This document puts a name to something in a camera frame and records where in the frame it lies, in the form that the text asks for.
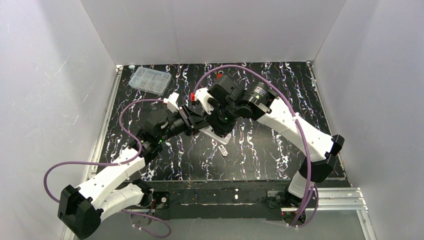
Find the black marble surface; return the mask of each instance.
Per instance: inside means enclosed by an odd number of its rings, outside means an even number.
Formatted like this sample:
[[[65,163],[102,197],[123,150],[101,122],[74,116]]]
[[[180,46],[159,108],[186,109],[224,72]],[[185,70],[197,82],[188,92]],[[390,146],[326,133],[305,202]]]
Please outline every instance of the black marble surface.
[[[145,65],[171,74],[171,82],[163,96],[132,89],[128,83],[139,67],[125,66],[118,86],[107,135],[100,162],[110,163],[129,143],[130,138],[121,131],[118,116],[129,103],[140,99],[163,99],[172,92],[179,93],[178,104],[189,104],[189,94],[197,80],[210,69],[225,63]],[[261,74],[290,100],[296,112],[310,124],[330,134],[316,87],[305,62],[237,63]],[[240,69],[225,69],[224,73],[240,84],[259,81]],[[216,74],[211,75],[202,87],[210,86]],[[124,125],[136,134],[143,117],[154,108],[163,108],[161,103],[142,103],[129,109],[123,118]],[[163,151],[147,167],[131,178],[156,180],[277,180],[290,179],[299,169],[304,154],[274,130],[251,121],[239,119],[225,146],[227,157],[222,157],[218,143],[200,133],[195,137],[179,135],[163,143]],[[340,162],[329,178],[344,178]]]

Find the cable clip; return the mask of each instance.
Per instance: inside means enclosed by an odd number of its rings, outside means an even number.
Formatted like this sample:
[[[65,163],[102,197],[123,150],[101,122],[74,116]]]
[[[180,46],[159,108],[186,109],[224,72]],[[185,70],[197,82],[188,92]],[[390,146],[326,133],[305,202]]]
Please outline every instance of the cable clip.
[[[296,116],[293,117],[293,122],[295,122],[296,120],[299,120],[299,118],[300,118],[298,112],[296,112],[295,114],[296,114]]]

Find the gray wall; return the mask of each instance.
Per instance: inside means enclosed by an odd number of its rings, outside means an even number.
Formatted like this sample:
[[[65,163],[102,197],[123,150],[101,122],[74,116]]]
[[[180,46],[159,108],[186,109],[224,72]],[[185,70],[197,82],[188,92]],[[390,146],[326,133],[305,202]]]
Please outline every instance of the gray wall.
[[[58,204],[44,192],[55,163],[87,161],[115,67],[79,0],[2,1],[0,7],[0,233],[60,239]],[[85,168],[49,177],[56,197]]]
[[[115,64],[315,59],[346,0],[81,0]]]
[[[423,9],[416,0],[348,0],[314,63],[378,239],[424,239]]]

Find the small metal part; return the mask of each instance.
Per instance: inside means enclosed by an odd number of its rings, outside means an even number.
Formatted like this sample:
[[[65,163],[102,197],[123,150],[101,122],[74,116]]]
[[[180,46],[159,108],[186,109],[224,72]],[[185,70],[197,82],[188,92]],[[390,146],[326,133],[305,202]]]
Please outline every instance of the small metal part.
[[[223,156],[223,157],[228,156],[228,152],[227,152],[227,150],[225,149],[224,145],[219,145],[219,146],[218,146],[218,149],[219,149],[219,151],[221,152],[221,154],[222,154],[222,156]]]
[[[276,196],[275,196],[275,201],[276,201],[278,204],[281,204],[281,196],[280,196],[280,195],[276,195]]]

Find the black base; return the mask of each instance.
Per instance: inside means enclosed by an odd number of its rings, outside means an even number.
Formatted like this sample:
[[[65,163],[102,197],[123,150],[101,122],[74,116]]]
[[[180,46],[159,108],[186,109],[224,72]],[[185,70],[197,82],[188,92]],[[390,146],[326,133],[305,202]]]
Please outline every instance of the black base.
[[[280,208],[270,208],[268,191],[284,192],[288,180],[253,181],[150,181],[154,192],[169,192],[169,208],[156,209],[155,216],[170,219],[283,220]],[[321,188],[350,187],[347,180],[324,181]],[[311,200],[308,208],[313,208]]]

